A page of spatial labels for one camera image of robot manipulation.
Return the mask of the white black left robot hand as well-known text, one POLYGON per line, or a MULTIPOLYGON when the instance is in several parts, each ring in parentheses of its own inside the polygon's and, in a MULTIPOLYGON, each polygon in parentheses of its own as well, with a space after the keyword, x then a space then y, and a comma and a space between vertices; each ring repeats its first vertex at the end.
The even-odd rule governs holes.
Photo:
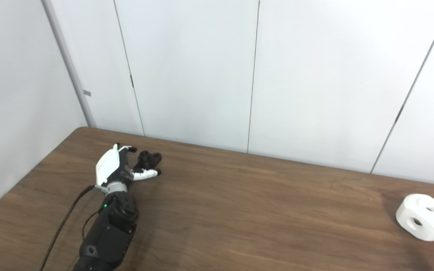
POLYGON ((113 145, 98 161, 95 166, 95 182, 101 187, 109 187, 113 182, 122 182, 127 186, 134 181, 147 180, 162 174, 157 169, 162 161, 160 153, 141 151, 138 154, 138 162, 130 167, 128 162, 129 153, 137 153, 134 146, 119 143, 113 145))

